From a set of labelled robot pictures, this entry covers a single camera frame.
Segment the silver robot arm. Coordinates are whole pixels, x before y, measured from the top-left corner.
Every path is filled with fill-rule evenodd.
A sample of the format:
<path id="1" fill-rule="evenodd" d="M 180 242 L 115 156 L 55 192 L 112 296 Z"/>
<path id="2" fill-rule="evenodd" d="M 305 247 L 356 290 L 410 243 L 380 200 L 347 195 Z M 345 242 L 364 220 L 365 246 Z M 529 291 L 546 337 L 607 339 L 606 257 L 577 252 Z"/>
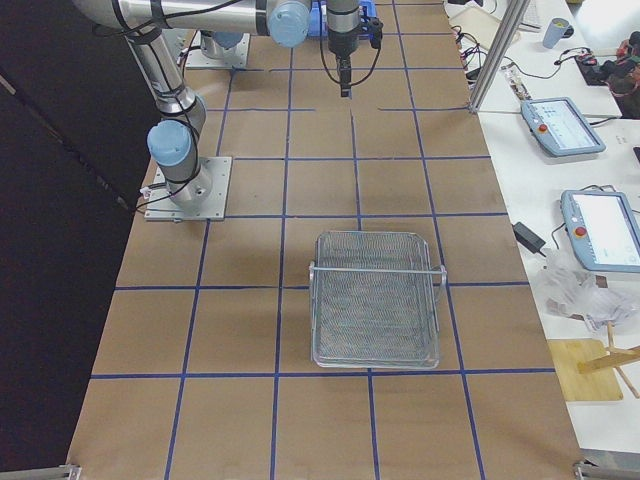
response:
<path id="1" fill-rule="evenodd" d="M 309 1 L 77 1 L 75 7 L 100 27 L 125 37 L 155 98 L 162 120 L 147 135 L 152 158 L 167 188 L 166 201 L 193 211 L 211 195 L 213 180 L 199 156 L 206 121 L 203 100 L 186 85 L 162 35 L 192 29 L 239 41 L 268 36 L 294 48 L 308 35 Z"/>

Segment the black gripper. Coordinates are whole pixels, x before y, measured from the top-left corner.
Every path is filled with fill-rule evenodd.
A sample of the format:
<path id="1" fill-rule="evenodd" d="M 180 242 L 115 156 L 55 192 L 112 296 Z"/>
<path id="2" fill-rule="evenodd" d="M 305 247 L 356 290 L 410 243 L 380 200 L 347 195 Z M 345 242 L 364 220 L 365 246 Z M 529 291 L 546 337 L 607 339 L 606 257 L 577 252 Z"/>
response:
<path id="1" fill-rule="evenodd" d="M 337 58 L 337 72 L 339 76 L 340 95 L 348 97 L 351 91 L 352 69 L 350 56 L 358 48 L 358 29 L 348 32 L 328 30 L 329 50 Z"/>

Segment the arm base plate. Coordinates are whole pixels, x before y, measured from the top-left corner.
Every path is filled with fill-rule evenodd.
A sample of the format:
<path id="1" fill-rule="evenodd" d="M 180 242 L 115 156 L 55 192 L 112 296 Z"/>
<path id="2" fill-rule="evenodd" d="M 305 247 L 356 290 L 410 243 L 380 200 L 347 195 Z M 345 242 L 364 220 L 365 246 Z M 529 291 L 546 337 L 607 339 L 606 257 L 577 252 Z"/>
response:
<path id="1" fill-rule="evenodd" d="M 158 189 L 150 192 L 150 204 L 143 207 L 147 221 L 223 221 L 230 184 L 231 157 L 200 157 L 200 172 L 183 190 L 171 198 L 164 175 L 155 169 Z"/>
<path id="2" fill-rule="evenodd" d="M 192 70 L 243 70 L 246 68 L 248 33 L 198 31 L 186 56 Z"/>

